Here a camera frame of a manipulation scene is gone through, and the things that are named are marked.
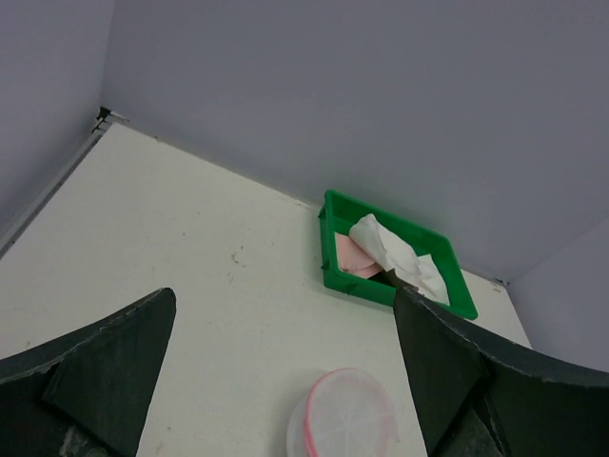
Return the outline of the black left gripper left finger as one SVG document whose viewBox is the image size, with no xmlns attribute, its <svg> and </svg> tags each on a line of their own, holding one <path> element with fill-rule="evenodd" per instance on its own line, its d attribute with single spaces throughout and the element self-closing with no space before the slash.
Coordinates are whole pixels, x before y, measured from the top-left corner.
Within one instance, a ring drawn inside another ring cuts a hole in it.
<svg viewBox="0 0 609 457">
<path fill-rule="evenodd" d="M 2 359 L 2 455 L 136 455 L 175 316 L 160 288 Z"/>
</svg>

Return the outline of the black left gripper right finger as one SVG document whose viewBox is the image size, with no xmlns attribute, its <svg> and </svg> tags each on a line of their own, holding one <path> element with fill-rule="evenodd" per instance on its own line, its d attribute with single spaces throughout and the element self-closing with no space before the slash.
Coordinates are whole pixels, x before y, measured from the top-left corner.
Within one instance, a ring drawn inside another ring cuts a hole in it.
<svg viewBox="0 0 609 457">
<path fill-rule="evenodd" d="M 393 309 L 428 455 L 607 455 L 606 372 L 521 346 L 408 289 Z"/>
</svg>

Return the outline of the white mesh laundry bag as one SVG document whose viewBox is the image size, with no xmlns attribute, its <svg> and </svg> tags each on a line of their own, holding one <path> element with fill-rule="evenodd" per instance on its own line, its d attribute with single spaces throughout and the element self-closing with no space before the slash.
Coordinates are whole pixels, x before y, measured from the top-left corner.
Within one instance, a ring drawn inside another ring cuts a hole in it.
<svg viewBox="0 0 609 457">
<path fill-rule="evenodd" d="M 323 375 L 290 415 L 288 456 L 395 456 L 395 410 L 382 384 L 358 368 Z"/>
</svg>

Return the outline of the white bra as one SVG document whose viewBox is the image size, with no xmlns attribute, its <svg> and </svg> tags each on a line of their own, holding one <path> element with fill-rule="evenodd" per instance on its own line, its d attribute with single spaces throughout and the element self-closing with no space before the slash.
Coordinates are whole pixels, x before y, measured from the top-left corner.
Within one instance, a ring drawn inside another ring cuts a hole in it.
<svg viewBox="0 0 609 457">
<path fill-rule="evenodd" d="M 362 217 L 350 229 L 349 237 L 384 272 L 393 273 L 424 297 L 450 305 L 447 286 L 432 256 L 418 256 L 408 243 L 380 224 L 374 214 Z"/>
</svg>

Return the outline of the pink bra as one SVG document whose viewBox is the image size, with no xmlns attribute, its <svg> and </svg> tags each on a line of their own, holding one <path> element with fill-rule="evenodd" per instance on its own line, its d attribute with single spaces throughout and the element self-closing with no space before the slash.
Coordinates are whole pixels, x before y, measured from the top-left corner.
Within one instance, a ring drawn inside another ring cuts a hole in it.
<svg viewBox="0 0 609 457">
<path fill-rule="evenodd" d="M 369 279 L 383 269 L 349 236 L 335 233 L 336 255 L 340 271 Z"/>
</svg>

